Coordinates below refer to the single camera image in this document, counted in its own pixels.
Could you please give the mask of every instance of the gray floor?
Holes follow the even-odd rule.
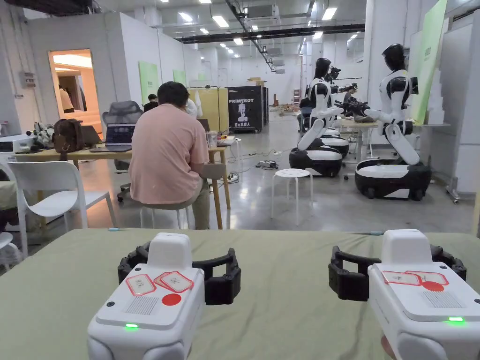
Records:
[[[260,134],[237,134],[242,139],[244,155],[243,168],[249,169],[242,174],[240,183],[230,185],[231,213],[225,205],[225,194],[220,189],[224,228],[259,230],[341,230],[341,231],[379,231],[393,228],[417,228],[424,232],[470,232],[473,203],[453,204],[442,186],[432,184],[422,202],[399,200],[370,200],[361,195],[354,180],[343,176],[335,179],[314,179],[313,216],[309,207],[309,179],[300,180],[300,225],[295,225],[294,186],[292,183],[290,199],[286,199],[286,186],[280,180],[276,187],[276,215],[270,217],[271,183],[274,171],[254,167],[260,160],[275,159],[278,156],[271,150],[282,151],[280,169],[288,168],[289,150],[296,146],[299,135],[298,123],[293,116],[280,117],[272,113],[269,126]],[[238,163],[228,165],[230,171],[238,170]],[[120,184],[129,181],[128,174],[114,173],[113,161],[94,161],[80,164],[80,172],[85,189],[110,190],[119,225],[123,228],[140,227],[139,207],[128,197],[118,204],[116,193]],[[352,171],[343,169],[342,173]],[[211,228],[216,229],[213,195],[211,201]],[[99,203],[88,211],[91,228],[110,227],[111,222],[107,206]],[[158,211],[157,227],[176,228],[174,211]],[[62,220],[49,224],[45,234],[29,235],[32,252],[64,233]]]

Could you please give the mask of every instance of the gray office chair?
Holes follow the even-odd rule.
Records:
[[[110,110],[102,114],[105,126],[108,124],[136,124],[140,116],[144,112],[140,109],[135,101],[121,101],[112,103]],[[128,160],[114,160],[115,168],[119,171],[117,174],[123,174],[128,171],[130,161]],[[117,194],[119,203],[123,202],[123,198],[130,192],[131,184],[124,184],[120,186],[120,192]]]

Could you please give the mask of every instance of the pink t-shirt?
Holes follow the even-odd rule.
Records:
[[[192,164],[208,162],[201,123],[173,105],[144,113],[132,137],[131,196],[143,204],[175,204],[189,200],[199,183]]]

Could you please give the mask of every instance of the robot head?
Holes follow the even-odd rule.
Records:
[[[328,73],[332,62],[326,58],[319,58],[315,63],[315,79],[323,79]]]
[[[403,46],[392,44],[382,53],[385,63],[391,71],[405,70],[405,56],[403,55]]]

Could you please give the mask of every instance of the short black hair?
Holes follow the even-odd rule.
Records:
[[[187,105],[188,90],[183,84],[169,81],[158,88],[158,104],[172,104],[178,108]]]

